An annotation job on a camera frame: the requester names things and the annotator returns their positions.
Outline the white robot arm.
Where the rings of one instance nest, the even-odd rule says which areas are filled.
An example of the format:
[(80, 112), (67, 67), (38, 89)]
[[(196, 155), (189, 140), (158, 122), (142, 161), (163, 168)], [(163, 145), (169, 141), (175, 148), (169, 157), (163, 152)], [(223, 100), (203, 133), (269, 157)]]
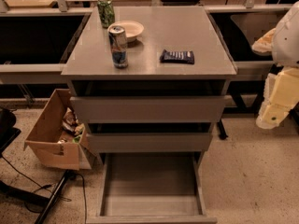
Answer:
[(276, 75), (269, 74), (264, 84), (261, 108), (256, 124), (273, 129), (299, 103), (299, 2), (278, 22), (278, 25), (255, 41), (255, 52), (271, 52), (274, 62), (282, 66)]

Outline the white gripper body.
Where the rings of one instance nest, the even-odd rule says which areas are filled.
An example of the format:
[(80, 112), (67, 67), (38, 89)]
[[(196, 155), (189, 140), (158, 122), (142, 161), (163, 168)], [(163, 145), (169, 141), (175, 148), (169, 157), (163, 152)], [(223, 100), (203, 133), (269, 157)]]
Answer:
[(299, 69), (284, 67), (277, 75), (267, 76), (256, 125), (262, 129), (274, 129), (299, 103)]

